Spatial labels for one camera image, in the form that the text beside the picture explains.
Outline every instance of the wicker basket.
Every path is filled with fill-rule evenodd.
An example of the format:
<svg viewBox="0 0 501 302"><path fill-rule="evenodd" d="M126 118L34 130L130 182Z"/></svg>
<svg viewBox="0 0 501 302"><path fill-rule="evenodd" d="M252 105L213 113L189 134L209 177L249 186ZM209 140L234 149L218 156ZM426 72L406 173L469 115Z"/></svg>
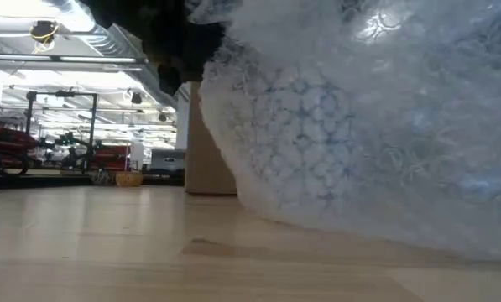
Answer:
<svg viewBox="0 0 501 302"><path fill-rule="evenodd" d="M136 172L117 172L116 185L119 187L137 187L142 185L143 176Z"/></svg>

